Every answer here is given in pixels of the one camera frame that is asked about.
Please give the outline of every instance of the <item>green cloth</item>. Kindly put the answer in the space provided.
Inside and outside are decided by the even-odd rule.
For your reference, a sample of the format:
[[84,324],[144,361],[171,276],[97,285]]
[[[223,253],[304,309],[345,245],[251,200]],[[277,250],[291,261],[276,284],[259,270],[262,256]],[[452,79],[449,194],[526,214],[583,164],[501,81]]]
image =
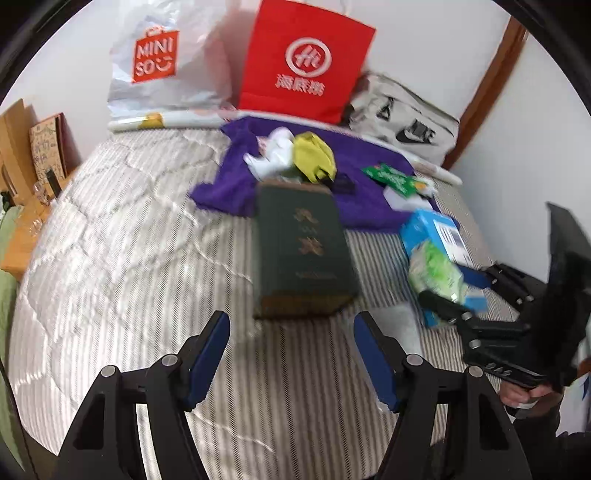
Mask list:
[[[17,228],[17,217],[22,207],[10,208],[0,223],[0,262],[8,248],[12,234]],[[8,338],[12,325],[12,314],[17,299],[18,283],[10,273],[0,270],[0,360],[7,367]],[[13,425],[18,422],[13,418],[14,412],[8,401],[8,389],[4,379],[0,376],[0,436],[8,446],[13,457],[22,466],[22,460],[18,453],[17,443],[12,431]]]
[[8,243],[12,238],[12,234],[17,229],[17,217],[21,213],[22,207],[10,208],[0,222],[0,262],[4,259],[4,253],[8,248]]

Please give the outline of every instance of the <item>nike logo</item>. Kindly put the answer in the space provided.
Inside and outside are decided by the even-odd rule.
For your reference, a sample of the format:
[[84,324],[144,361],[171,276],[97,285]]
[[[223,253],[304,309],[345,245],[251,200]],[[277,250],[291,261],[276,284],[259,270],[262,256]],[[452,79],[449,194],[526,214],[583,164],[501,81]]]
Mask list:
[[415,120],[410,127],[403,128],[396,134],[396,140],[400,143],[436,145],[433,143],[434,136],[432,129]]

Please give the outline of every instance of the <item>bed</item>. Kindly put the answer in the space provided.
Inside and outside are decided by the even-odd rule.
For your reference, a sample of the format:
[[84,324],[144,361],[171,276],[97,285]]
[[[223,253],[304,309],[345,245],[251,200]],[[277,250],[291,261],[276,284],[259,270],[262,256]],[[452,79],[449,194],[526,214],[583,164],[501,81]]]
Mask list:
[[[347,231],[361,296],[328,320],[253,320],[251,220],[187,198],[228,147],[215,129],[113,134],[78,168],[47,221],[15,308],[9,378],[22,423],[54,453],[101,367],[144,368],[201,331],[216,309],[232,330],[204,402],[188,415],[212,479],[362,479],[378,469],[396,416],[370,394],[343,335],[358,311],[407,301],[399,237]],[[437,203],[461,224],[476,265],[492,259],[457,190]],[[488,318],[514,312],[493,293]],[[421,328],[426,358],[463,370],[452,327]],[[433,438],[444,430],[437,413]],[[138,407],[149,478],[159,478]]]

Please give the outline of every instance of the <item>cardboard box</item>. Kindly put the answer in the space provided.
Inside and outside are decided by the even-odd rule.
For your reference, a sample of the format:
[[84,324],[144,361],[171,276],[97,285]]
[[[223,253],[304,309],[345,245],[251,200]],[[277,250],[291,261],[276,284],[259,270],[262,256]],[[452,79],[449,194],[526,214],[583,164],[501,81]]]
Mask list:
[[357,295],[357,275],[329,189],[259,184],[253,240],[255,317],[327,316]]

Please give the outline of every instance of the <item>green and white package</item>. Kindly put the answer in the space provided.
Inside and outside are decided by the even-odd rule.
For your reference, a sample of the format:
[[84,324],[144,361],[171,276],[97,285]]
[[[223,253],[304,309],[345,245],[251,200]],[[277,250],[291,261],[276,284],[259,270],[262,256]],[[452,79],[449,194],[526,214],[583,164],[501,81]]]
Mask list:
[[413,249],[408,281],[417,293],[430,290],[456,303],[463,303],[466,298],[467,286],[462,272],[430,240]]
[[427,184],[421,179],[405,175],[385,163],[375,167],[362,168],[362,171],[371,179],[387,185],[406,199],[417,192],[420,193],[427,187]]

